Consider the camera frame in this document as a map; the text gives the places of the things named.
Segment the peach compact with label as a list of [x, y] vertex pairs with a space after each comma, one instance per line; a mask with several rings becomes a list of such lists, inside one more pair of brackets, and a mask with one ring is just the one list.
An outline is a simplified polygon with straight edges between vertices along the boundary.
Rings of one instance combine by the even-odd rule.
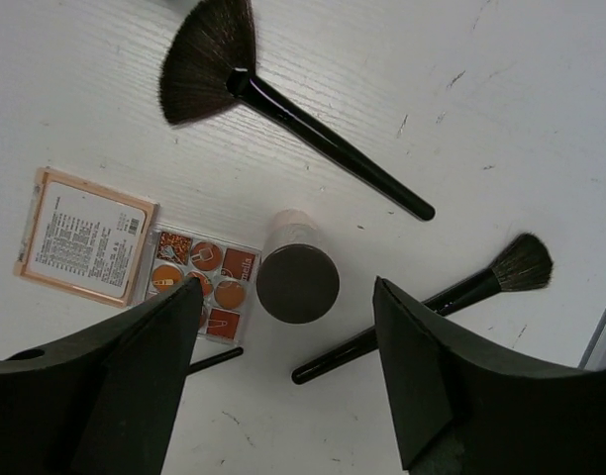
[[13, 273], [125, 308], [157, 210], [153, 201], [41, 167]]

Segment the jar with grey lid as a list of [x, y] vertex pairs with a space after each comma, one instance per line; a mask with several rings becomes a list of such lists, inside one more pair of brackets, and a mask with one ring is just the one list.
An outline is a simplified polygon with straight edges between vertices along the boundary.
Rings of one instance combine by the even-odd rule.
[[340, 275], [309, 215], [286, 209], [274, 216], [255, 289], [263, 308], [286, 324], [309, 324], [332, 309], [340, 291]]

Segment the nine colour eyeshadow palette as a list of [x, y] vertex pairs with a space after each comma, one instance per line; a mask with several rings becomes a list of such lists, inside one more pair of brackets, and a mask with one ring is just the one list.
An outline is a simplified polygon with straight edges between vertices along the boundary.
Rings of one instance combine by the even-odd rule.
[[260, 251], [171, 225], [152, 228], [146, 241], [135, 301], [140, 303], [186, 278], [200, 281], [201, 338], [238, 345], [253, 304]]

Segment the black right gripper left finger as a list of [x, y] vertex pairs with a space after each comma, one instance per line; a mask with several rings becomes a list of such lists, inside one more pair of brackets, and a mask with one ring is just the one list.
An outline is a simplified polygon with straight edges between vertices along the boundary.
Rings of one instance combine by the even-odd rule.
[[0, 360], [0, 474], [160, 473], [202, 306], [187, 277]]

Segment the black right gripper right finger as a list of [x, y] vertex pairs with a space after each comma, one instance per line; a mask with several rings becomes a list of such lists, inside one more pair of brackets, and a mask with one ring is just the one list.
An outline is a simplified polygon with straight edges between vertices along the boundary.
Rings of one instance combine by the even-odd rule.
[[372, 303], [405, 471], [606, 474], [606, 369], [497, 344], [384, 278]]

